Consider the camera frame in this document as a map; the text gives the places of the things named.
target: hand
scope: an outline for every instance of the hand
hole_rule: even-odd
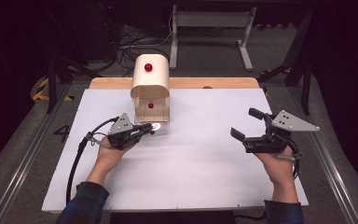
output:
[[[102,141],[107,146],[110,146],[110,142],[107,137],[104,137]],[[95,162],[87,181],[103,186],[106,175],[120,163],[124,154],[134,146],[135,145],[122,150],[100,146],[97,161]]]
[[[282,154],[290,156],[292,149],[286,147]],[[298,203],[295,180],[293,179],[293,163],[268,153],[255,153],[255,155],[263,162],[269,180],[274,185],[272,201]]]

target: white sheet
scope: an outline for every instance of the white sheet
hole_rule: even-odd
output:
[[[171,122],[165,135],[144,135],[106,178],[110,192],[104,210],[233,209],[264,206],[272,185],[261,162],[230,128],[261,136],[265,123],[248,115],[250,107],[270,113],[262,90],[170,90]],[[65,207],[68,176],[84,135],[107,119],[134,109],[127,90],[86,90],[43,203],[43,211]],[[107,131],[112,123],[101,128]],[[88,143],[77,166],[76,185],[85,181],[98,146]],[[299,200],[308,201],[299,179]]]

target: red dot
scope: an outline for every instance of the red dot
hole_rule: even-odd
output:
[[[151,63],[145,64],[145,70],[146,70],[146,72],[151,72],[152,69],[153,69],[153,66],[152,66]]]

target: metal frame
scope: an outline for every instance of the metal frame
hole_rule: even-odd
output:
[[[178,11],[177,5],[172,10],[172,45],[170,57],[170,69],[176,69],[178,54],[178,26],[191,27],[240,27],[246,28],[243,38],[238,40],[243,63],[247,71],[252,71],[253,66],[246,49],[246,43],[251,33],[252,24],[255,19],[256,7],[250,12],[204,12],[204,11]]]
[[[302,110],[300,96],[296,89],[294,87],[288,87],[288,90],[300,113],[300,117],[309,123],[313,123],[310,116],[307,116]],[[323,141],[317,133],[310,133],[310,136],[314,148],[316,149],[315,154],[318,157],[322,168],[324,169],[324,173],[328,182],[330,183],[332,191],[336,195],[337,202],[341,208],[342,214],[348,223],[358,223],[358,211],[351,199],[351,195],[345,187],[336,165],[333,163],[333,160],[328,153],[328,148],[324,145]]]
[[[31,166],[34,163],[34,159],[36,158],[37,153],[39,152],[39,149],[41,147],[40,145],[43,142],[43,139],[45,138],[46,131],[48,130],[48,127],[52,122],[56,112],[58,111],[63,99],[68,93],[69,88],[70,88],[69,84],[64,84],[64,86],[60,90],[60,94],[58,96],[58,101],[56,106],[52,108],[50,113],[46,114],[33,139],[32,144],[28,148],[28,151],[26,152],[24,158],[22,159],[19,168],[16,170],[9,185],[7,186],[7,190],[5,191],[0,201],[0,223],[4,222],[5,217],[11,205],[13,204],[17,194],[21,189],[22,183],[24,182],[26,176],[31,170]]]

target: sleeve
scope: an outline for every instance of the sleeve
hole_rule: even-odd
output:
[[[300,224],[304,223],[301,203],[278,203],[264,201],[268,224]]]
[[[100,223],[109,192],[101,185],[82,182],[75,198],[63,209],[56,223]]]

